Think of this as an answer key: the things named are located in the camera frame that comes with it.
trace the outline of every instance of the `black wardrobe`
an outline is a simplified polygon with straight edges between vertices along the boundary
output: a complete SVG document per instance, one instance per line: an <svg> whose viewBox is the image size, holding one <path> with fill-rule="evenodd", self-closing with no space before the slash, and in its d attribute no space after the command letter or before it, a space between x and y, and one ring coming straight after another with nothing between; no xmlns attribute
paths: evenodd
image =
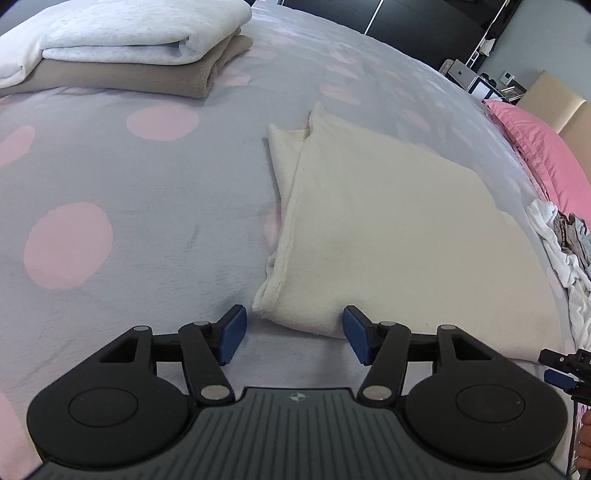
<svg viewBox="0 0 591 480"><path fill-rule="evenodd" d="M286 7L365 33L434 69L468 63L487 32L500 35L521 0L284 0Z"/></svg>

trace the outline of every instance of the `white folded blanket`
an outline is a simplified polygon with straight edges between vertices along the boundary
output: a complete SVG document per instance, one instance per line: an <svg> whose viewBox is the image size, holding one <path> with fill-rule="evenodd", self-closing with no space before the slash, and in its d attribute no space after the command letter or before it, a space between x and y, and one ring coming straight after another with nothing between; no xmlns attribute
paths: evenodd
<svg viewBox="0 0 591 480"><path fill-rule="evenodd" d="M102 0L54 22L41 48L46 59L181 65L251 17L244 0Z"/></svg>
<svg viewBox="0 0 591 480"><path fill-rule="evenodd" d="M42 36L57 19L96 0L71 0L46 8L0 36L0 88L21 83L41 61Z"/></svg>
<svg viewBox="0 0 591 480"><path fill-rule="evenodd" d="M342 336L355 304L413 332L457 325L511 358L563 346L528 238L472 171L320 104L310 130L268 127L283 226L255 312Z"/></svg>

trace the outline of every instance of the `gray wall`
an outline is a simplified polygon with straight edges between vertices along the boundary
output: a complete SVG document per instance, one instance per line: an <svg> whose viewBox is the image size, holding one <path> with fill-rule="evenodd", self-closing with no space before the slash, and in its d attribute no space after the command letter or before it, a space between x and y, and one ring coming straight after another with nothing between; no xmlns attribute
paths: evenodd
<svg viewBox="0 0 591 480"><path fill-rule="evenodd" d="M20 0L0 18L0 35L44 8L62 3L64 0Z"/></svg>
<svg viewBox="0 0 591 480"><path fill-rule="evenodd" d="M591 15L566 0L523 0L480 72L529 88L548 70L591 99Z"/></svg>

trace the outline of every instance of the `pillowcase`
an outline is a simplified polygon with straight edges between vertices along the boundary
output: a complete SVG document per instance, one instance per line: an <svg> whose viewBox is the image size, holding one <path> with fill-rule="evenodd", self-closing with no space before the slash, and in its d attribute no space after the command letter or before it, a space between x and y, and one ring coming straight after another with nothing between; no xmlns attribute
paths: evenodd
<svg viewBox="0 0 591 480"><path fill-rule="evenodd" d="M591 185L564 140L552 128L515 105L485 100L549 201L565 213L591 222Z"/></svg>
<svg viewBox="0 0 591 480"><path fill-rule="evenodd" d="M531 184L534 186L535 192L538 194L538 198L540 200L545 201L545 202L549 202L550 199L548 198L548 193L546 192L545 189L543 189L540 186L540 184L538 183L538 180L534 177L530 168L527 166L527 163L525 163L523 150L520 149L519 146L515 145L513 138L511 137L511 134L505 128L505 125L503 125L497 117L495 117L494 115L491 115L490 110L487 111L487 115L490 117L492 123L499 129L499 132L501 132L503 134L503 137L505 137L509 141L509 143L511 144L511 148L515 152L515 155L517 156L517 160L519 160L519 163L523 167L523 169L525 170L525 173L527 173L527 176L530 179Z"/></svg>

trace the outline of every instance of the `beige upholstered headboard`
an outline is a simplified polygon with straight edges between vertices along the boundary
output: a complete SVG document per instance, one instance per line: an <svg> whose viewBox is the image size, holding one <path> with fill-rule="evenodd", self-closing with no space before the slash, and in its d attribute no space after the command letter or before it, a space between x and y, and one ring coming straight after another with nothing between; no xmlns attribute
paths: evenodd
<svg viewBox="0 0 591 480"><path fill-rule="evenodd" d="M591 183L591 104L544 70L517 105L562 137Z"/></svg>

